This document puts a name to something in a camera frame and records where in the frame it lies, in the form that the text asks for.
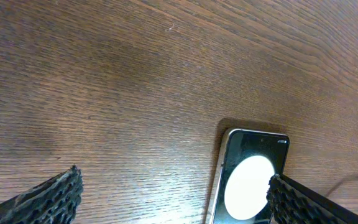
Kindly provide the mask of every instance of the wooden surface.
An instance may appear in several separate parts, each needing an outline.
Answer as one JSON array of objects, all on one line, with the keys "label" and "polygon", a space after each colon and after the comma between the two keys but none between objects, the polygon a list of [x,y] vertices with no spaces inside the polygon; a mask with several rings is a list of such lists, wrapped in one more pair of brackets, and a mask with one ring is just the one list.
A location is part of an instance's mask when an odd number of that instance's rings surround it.
[{"label": "wooden surface", "polygon": [[358,1],[0,0],[0,202],[76,164],[75,223],[200,223],[231,126],[321,194],[357,175]]}]

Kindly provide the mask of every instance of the white oval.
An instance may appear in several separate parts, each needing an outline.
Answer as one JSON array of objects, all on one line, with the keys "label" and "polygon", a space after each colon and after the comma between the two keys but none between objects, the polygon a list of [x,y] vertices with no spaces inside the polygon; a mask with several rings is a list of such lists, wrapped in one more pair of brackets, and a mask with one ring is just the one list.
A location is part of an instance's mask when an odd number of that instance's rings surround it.
[{"label": "white oval", "polygon": [[224,191],[224,204],[230,216],[236,220],[256,216],[267,204],[269,180],[273,175],[273,165],[264,156],[252,156],[240,162]]}]

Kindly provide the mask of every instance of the black device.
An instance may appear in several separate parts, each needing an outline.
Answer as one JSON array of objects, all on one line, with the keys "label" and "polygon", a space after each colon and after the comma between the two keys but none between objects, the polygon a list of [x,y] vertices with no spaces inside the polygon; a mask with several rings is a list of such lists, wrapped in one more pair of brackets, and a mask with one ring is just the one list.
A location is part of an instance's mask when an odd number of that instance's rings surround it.
[{"label": "black device", "polygon": [[[227,130],[221,144],[206,223],[269,222],[272,218],[266,200],[269,180],[274,174],[282,174],[289,145],[290,140],[284,134],[239,128]],[[259,174],[259,171],[265,170],[262,164],[270,168]],[[260,192],[257,195],[250,192],[254,183],[262,184],[255,189]],[[262,201],[244,205],[244,201],[248,200],[242,199],[250,197]],[[249,206],[251,214],[244,213],[246,206]]]}]

